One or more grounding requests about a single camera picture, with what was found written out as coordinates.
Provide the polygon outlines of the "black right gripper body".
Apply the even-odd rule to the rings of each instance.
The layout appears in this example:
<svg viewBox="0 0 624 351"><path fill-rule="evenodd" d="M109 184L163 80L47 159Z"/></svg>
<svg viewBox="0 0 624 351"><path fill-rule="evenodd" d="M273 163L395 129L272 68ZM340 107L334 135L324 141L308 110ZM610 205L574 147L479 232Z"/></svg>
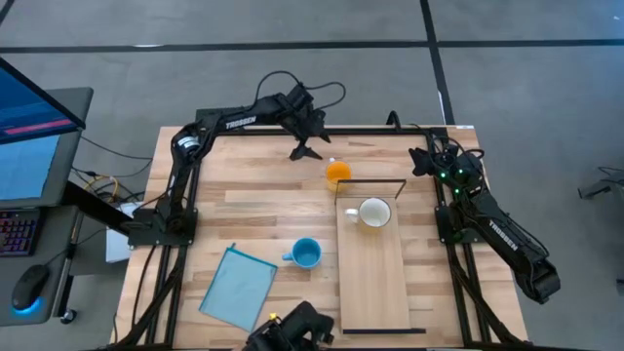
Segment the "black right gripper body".
<svg viewBox="0 0 624 351"><path fill-rule="evenodd" d="M471 154L461 151L458 146L435 149L430 161L430 176L453 181L467 181L471 176Z"/></svg>

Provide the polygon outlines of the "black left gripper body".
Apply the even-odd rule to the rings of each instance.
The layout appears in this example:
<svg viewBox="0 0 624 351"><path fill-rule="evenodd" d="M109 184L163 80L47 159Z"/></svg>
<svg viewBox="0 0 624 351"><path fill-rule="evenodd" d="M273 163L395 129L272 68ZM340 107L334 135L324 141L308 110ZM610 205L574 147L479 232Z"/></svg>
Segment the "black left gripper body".
<svg viewBox="0 0 624 351"><path fill-rule="evenodd" d="M316 109L313 100L302 85L295 85L286 95L288 116L285 118L285 129L297 139L308 139L313 137L315 131L325 128L326 113Z"/></svg>

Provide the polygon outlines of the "yellow mug orange inside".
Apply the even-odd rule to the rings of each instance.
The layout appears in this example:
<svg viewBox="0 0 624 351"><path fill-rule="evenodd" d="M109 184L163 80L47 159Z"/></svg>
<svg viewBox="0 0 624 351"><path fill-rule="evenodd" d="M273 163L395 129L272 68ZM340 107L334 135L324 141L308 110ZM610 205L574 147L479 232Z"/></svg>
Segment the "yellow mug orange inside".
<svg viewBox="0 0 624 351"><path fill-rule="evenodd" d="M328 190L335 191L338 188L338 182L340 180L352 178L352 172L350 166L346 162L330 158L326 166L325 176Z"/></svg>

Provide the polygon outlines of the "white mug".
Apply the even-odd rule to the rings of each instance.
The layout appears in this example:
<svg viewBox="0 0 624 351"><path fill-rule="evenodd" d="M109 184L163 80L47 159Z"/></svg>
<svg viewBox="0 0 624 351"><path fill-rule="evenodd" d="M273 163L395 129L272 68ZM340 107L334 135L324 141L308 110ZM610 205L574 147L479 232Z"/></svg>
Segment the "white mug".
<svg viewBox="0 0 624 351"><path fill-rule="evenodd" d="M354 223L363 223L372 228L381 228L389 223L392 217L392 210L385 200L368 198L357 208L345 210L344 214Z"/></svg>

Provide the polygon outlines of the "wooden shelf black metal legs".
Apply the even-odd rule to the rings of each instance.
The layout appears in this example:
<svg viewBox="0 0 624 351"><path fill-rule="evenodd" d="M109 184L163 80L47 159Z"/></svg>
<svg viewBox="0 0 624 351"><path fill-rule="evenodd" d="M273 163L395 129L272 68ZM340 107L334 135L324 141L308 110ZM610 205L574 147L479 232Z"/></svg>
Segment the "wooden shelf black metal legs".
<svg viewBox="0 0 624 351"><path fill-rule="evenodd" d="M347 179L335 190L340 328L344 334L425 334L410 321L401 247L398 198L404 179ZM385 200L388 224L372 228L354 223L344 211L368 198Z"/></svg>

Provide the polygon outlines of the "light blue mug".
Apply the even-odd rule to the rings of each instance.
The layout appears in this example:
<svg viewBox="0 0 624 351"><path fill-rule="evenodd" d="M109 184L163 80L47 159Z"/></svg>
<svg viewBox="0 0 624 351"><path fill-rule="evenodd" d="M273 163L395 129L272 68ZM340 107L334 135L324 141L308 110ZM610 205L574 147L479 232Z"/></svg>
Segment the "light blue mug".
<svg viewBox="0 0 624 351"><path fill-rule="evenodd" d="M291 261L303 269L316 267L322 258L322 249L318 241L313 238L298 239L288 253L282 255L282 260Z"/></svg>

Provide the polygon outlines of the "light blue cloth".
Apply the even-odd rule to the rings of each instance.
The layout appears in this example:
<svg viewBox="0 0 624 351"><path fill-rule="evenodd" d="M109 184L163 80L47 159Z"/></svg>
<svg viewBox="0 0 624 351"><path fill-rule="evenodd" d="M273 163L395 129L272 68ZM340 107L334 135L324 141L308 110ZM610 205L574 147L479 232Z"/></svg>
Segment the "light blue cloth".
<svg viewBox="0 0 624 351"><path fill-rule="evenodd" d="M271 290L278 267L228 247L217 267L199 311L252 332Z"/></svg>

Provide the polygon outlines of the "white flat box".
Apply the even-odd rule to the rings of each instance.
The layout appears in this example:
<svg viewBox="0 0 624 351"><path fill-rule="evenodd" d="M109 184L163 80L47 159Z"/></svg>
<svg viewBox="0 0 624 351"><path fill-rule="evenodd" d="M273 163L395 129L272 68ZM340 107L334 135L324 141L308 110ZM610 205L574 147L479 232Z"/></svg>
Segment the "white flat box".
<svg viewBox="0 0 624 351"><path fill-rule="evenodd" d="M118 210L120 210L125 215L133 217L133 211L139 205L141 205L141 202L124 203L118 206ZM117 232L114 229L107 227L105 244L106 263L116 263L130 258L131 249L128 245L128 238L120 232Z"/></svg>

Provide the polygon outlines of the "black desk support beam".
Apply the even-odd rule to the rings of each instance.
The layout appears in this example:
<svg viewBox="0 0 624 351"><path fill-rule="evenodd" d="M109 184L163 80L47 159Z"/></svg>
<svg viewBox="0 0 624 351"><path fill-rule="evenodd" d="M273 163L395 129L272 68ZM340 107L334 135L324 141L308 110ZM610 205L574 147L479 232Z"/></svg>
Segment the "black desk support beam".
<svg viewBox="0 0 624 351"><path fill-rule="evenodd" d="M71 181L66 183L60 203L64 206L76 206L85 215L106 224L113 230L123 235L129 234L124 227L124 223L132 220L128 215Z"/></svg>

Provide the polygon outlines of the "grey desk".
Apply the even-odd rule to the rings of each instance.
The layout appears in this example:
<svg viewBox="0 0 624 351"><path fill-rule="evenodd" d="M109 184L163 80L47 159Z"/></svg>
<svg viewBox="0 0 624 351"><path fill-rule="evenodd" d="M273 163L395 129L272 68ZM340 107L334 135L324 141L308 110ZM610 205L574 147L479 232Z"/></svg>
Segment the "grey desk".
<svg viewBox="0 0 624 351"><path fill-rule="evenodd" d="M78 312L68 306L73 283L68 261L73 255L73 236L81 218L75 207L39 211L42 222L34 254L0 257L0 327L42 324L51 318L69 324L78 316ZM46 265L50 271L40 303L30 313L17 313L11 304L14 285L26 269L36 264Z"/></svg>

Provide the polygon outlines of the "grey framed computer monitor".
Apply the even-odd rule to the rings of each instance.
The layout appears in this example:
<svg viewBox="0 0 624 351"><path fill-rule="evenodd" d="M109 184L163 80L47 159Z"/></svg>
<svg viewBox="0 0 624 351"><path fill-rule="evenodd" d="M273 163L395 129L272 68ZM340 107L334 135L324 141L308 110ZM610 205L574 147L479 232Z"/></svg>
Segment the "grey framed computer monitor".
<svg viewBox="0 0 624 351"><path fill-rule="evenodd" d="M0 210L59 204L81 135L0 144Z"/></svg>

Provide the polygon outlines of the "dark blue computer screen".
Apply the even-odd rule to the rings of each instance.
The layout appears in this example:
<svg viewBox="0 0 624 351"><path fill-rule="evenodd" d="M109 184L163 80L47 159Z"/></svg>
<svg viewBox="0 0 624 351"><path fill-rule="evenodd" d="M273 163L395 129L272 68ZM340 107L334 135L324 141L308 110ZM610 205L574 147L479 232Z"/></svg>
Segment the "dark blue computer screen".
<svg viewBox="0 0 624 351"><path fill-rule="evenodd" d="M85 128L76 114L0 58L0 144Z"/></svg>

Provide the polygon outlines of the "black backlit keyboard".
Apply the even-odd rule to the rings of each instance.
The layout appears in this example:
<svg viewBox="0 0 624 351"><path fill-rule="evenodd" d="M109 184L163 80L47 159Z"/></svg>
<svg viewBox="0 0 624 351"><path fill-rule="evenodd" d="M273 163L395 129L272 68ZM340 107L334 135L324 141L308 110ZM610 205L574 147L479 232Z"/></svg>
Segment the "black backlit keyboard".
<svg viewBox="0 0 624 351"><path fill-rule="evenodd" d="M0 211L0 257L33 255L41 222L36 209Z"/></svg>

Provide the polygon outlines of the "black computer mouse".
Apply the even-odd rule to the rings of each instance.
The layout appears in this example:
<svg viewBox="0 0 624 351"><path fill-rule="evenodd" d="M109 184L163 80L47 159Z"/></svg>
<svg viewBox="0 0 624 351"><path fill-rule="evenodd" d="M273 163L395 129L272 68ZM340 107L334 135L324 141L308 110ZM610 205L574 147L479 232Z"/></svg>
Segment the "black computer mouse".
<svg viewBox="0 0 624 351"><path fill-rule="evenodd" d="M43 264L30 266L14 285L11 304L20 314L30 313L39 303L42 290L50 276L49 268Z"/></svg>

